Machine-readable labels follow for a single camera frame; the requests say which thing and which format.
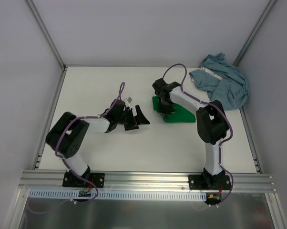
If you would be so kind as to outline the green t shirt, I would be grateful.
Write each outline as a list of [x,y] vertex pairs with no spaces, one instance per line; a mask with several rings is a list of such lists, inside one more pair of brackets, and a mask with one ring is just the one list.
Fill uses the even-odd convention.
[[156,111],[165,123],[195,123],[194,114],[178,104],[166,104],[158,96],[152,97],[153,110]]

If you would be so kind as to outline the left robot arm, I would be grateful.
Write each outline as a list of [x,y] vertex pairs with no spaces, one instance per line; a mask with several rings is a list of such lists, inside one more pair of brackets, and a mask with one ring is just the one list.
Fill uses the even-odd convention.
[[132,109],[127,101],[121,99],[113,101],[110,108],[100,116],[77,117],[71,112],[65,112],[49,131],[45,140],[67,167],[62,186],[82,188],[104,186],[105,174],[93,173],[79,153],[87,131],[109,133],[118,125],[123,125],[126,131],[130,131],[138,129],[139,125],[149,123],[139,105]]

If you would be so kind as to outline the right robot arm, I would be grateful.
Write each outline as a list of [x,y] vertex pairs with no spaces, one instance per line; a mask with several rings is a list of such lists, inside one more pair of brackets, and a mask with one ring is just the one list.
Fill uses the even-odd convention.
[[174,105],[180,105],[196,116],[197,132],[205,143],[206,162],[199,175],[189,175],[190,190],[230,190],[232,178],[221,165],[221,147],[231,125],[225,115],[222,104],[204,102],[182,89],[182,85],[166,83],[163,78],[152,85],[157,96],[160,114],[170,116]]

